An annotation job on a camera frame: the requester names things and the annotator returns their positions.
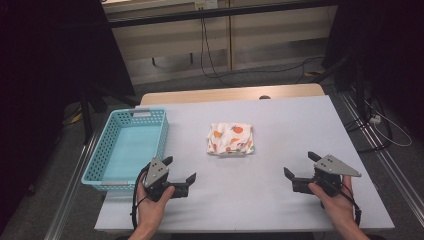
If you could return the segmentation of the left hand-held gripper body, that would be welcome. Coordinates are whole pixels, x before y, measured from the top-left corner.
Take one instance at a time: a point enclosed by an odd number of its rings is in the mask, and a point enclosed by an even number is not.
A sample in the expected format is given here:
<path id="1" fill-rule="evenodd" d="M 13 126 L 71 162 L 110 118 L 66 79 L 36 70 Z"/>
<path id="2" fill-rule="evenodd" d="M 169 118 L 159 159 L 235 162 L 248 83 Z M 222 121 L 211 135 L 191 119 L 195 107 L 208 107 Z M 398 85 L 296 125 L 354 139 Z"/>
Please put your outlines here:
<path id="1" fill-rule="evenodd" d="M 173 186 L 175 191 L 172 198 L 187 197 L 189 193 L 189 185 L 186 183 L 171 183 L 168 181 L 169 168 L 162 163 L 159 158 L 154 158 L 147 170 L 147 176 L 143 182 L 143 187 L 148 198 L 157 202 L 167 187 Z"/>

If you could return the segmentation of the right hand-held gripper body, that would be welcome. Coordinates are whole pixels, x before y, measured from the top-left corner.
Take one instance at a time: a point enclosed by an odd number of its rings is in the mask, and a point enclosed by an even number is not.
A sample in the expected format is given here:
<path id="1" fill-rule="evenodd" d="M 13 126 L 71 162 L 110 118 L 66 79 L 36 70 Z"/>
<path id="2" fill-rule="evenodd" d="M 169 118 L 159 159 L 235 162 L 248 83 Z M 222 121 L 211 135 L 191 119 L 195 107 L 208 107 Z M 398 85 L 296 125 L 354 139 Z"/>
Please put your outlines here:
<path id="1" fill-rule="evenodd" d="M 333 197 L 341 192 L 343 176 L 362 176 L 359 171 L 333 155 L 321 157 L 319 161 L 314 162 L 313 167 L 314 175 L 312 178 L 298 178 L 295 176 L 294 180 L 291 181 L 294 192 L 312 194 L 308 184 L 316 183 L 327 195 Z"/>

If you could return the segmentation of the light blue plastic basket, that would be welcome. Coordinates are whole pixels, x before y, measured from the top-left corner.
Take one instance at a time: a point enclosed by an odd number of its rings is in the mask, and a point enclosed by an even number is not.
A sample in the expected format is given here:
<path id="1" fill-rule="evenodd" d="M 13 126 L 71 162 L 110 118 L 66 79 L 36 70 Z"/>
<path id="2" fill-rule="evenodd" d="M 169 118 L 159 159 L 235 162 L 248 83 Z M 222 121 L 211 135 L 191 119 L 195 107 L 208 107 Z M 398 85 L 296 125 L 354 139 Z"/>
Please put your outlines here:
<path id="1" fill-rule="evenodd" d="M 154 157 L 163 159 L 168 129 L 164 109 L 112 111 L 81 182 L 99 191 L 132 190 L 140 170 Z"/>

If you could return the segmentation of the white cloth with orange print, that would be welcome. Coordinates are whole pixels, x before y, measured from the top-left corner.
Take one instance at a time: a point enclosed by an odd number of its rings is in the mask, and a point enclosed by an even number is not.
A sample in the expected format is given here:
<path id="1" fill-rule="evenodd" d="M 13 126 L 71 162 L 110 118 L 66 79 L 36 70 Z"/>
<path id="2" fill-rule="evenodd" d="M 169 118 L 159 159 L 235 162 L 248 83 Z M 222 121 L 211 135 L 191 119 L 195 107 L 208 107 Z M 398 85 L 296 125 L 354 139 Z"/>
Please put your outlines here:
<path id="1" fill-rule="evenodd" d="M 211 155 L 248 155 L 255 151 L 253 125 L 246 123 L 212 123 L 207 136 L 207 153 Z"/>

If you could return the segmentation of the person's right hand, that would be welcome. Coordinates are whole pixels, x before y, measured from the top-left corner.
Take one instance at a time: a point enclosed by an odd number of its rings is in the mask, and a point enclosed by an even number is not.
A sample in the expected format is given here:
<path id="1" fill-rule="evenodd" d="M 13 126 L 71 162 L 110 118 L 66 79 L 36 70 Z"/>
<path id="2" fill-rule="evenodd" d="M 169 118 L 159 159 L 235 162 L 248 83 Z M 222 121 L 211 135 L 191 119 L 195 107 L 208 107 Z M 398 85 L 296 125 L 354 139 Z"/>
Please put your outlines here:
<path id="1" fill-rule="evenodd" d="M 327 195 L 316 183 L 309 183 L 309 189 L 323 203 L 332 225 L 340 232 L 347 232 L 357 226 L 353 216 L 353 204 L 341 194 Z"/>

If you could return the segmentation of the person's left hand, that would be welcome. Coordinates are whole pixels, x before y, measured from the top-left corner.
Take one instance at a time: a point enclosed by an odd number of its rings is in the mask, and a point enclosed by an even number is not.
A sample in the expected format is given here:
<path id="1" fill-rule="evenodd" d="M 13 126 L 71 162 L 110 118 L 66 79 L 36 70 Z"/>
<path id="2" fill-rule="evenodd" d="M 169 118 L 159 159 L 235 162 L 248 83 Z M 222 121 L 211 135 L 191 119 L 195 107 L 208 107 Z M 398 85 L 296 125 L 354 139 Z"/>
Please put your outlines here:
<path id="1" fill-rule="evenodd" d="M 138 204 L 138 226 L 137 231 L 144 235 L 155 233 L 162 222 L 165 207 L 171 199 L 175 188 L 169 186 L 166 188 L 161 198 L 155 202 L 147 197 L 142 183 L 137 188 Z"/>

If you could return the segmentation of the black metal stand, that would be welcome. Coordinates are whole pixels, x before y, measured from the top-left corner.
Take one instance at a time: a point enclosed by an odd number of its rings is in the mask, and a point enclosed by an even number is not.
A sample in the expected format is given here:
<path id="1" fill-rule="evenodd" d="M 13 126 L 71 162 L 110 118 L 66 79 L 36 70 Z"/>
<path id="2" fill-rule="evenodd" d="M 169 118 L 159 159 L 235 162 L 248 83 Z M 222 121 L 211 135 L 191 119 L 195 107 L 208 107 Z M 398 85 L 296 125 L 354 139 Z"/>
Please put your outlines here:
<path id="1" fill-rule="evenodd" d="M 333 78 L 337 91 L 346 91 L 354 88 L 356 110 L 359 117 L 365 119 L 367 114 L 364 101 L 363 67 L 358 57 L 352 51 L 349 51 L 339 61 L 315 77 L 312 83 L 319 84 L 329 77 Z"/>
<path id="2" fill-rule="evenodd" d="M 118 94 L 116 91 L 112 91 L 99 84 L 88 84 L 80 88 L 80 105 L 82 110 L 82 118 L 84 123 L 85 138 L 84 143 L 87 144 L 93 135 L 93 126 L 91 122 L 90 106 L 96 112 L 105 112 L 108 105 L 103 100 L 104 96 L 112 97 L 121 103 L 124 103 L 130 107 L 138 105 L 133 99 L 127 96 Z"/>

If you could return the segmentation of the wooden table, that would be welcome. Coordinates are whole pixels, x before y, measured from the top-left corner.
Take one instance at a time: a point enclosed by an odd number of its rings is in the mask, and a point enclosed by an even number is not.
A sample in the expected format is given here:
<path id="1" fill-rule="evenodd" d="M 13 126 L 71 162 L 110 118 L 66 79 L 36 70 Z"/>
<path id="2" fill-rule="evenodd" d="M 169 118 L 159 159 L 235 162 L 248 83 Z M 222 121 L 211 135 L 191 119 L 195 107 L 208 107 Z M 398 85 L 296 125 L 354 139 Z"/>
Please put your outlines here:
<path id="1" fill-rule="evenodd" d="M 141 98 L 141 105 L 199 103 L 237 100 L 260 100 L 262 95 L 271 99 L 324 96 L 323 88 L 316 83 L 289 84 L 225 89 L 190 90 L 175 92 L 147 93 Z"/>

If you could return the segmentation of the beige cabinet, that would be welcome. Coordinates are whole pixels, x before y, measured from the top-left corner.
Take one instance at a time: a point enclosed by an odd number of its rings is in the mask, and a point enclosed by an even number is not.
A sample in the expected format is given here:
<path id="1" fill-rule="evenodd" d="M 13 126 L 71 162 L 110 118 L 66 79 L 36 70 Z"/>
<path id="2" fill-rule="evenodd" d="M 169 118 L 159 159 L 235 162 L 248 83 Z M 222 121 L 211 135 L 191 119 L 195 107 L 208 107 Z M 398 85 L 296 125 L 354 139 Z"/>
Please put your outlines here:
<path id="1" fill-rule="evenodd" d="M 103 0 L 109 20 L 196 10 L 196 0 Z M 218 0 L 218 8 L 293 0 Z M 228 70 L 294 63 L 322 55 L 335 6 L 117 28 L 135 85 Z"/>

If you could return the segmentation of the black curtain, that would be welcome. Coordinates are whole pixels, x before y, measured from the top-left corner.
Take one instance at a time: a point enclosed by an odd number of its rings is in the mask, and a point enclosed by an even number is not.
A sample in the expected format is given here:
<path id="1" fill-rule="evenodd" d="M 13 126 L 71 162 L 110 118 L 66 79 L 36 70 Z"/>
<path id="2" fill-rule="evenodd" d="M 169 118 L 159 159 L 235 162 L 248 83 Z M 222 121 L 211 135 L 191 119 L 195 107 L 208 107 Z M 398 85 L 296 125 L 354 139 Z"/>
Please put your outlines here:
<path id="1" fill-rule="evenodd" d="M 346 89 L 360 66 L 363 79 L 424 141 L 424 0 L 341 0 L 322 66 L 344 57 L 336 86 Z"/>
<path id="2" fill-rule="evenodd" d="M 44 168 L 65 107 L 133 94 L 104 0 L 0 0 L 0 234 Z"/>

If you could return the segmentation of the black metal bar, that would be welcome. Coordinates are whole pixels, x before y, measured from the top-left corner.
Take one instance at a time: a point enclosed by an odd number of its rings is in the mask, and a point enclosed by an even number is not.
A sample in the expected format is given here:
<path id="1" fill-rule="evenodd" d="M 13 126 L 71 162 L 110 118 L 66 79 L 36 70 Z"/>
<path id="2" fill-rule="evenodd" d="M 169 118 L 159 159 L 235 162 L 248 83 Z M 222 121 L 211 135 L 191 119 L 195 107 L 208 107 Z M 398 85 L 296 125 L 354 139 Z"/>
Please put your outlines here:
<path id="1" fill-rule="evenodd" d="M 211 10 L 196 10 L 181 13 L 146 17 L 128 17 L 110 20 L 108 25 L 111 28 L 131 27 L 140 25 L 151 25 L 169 22 L 179 22 L 197 19 L 207 19 L 216 17 L 238 16 L 246 14 L 267 13 L 276 11 L 289 11 L 299 9 L 309 9 L 339 5 L 342 0 L 295 0 L 284 3 L 260 4 L 241 7 L 228 7 Z"/>

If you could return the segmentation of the white power strip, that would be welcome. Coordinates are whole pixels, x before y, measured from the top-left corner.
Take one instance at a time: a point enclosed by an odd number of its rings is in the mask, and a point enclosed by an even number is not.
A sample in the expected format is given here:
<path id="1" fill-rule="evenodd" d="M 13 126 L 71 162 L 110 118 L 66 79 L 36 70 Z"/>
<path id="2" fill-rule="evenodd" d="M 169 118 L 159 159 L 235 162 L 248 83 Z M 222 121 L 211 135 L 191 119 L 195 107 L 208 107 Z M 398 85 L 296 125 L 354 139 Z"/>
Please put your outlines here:
<path id="1" fill-rule="evenodd" d="M 196 0 L 194 6 L 196 10 L 217 9 L 218 0 Z"/>

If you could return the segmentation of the aluminium floor rail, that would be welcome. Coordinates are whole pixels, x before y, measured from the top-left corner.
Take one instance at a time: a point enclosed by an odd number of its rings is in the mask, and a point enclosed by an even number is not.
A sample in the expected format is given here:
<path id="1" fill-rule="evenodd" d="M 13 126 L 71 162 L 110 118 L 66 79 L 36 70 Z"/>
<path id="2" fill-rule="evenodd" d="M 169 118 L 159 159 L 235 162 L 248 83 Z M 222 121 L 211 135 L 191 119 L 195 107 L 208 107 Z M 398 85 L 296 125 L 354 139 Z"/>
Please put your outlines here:
<path id="1" fill-rule="evenodd" d="M 98 136 L 93 134 L 83 145 L 82 151 L 78 158 L 75 169 L 73 170 L 71 179 L 66 187 L 66 191 L 60 201 L 60 204 L 54 214 L 53 220 L 47 230 L 44 240 L 60 240 L 68 216 L 72 209 L 77 191 L 81 183 L 81 177 L 85 171 L 90 154 L 94 151 L 98 141 Z"/>
<path id="2" fill-rule="evenodd" d="M 378 136 L 378 131 L 375 127 L 359 118 L 359 113 L 356 110 L 357 105 L 354 103 L 353 98 L 346 94 L 342 94 L 341 99 L 370 145 L 370 150 L 361 150 L 359 152 L 376 154 L 403 199 L 406 201 L 420 224 L 424 227 L 424 198 L 417 192 L 405 173 L 398 166 L 395 158 L 388 151 L 388 147 L 383 147 L 383 140 Z"/>

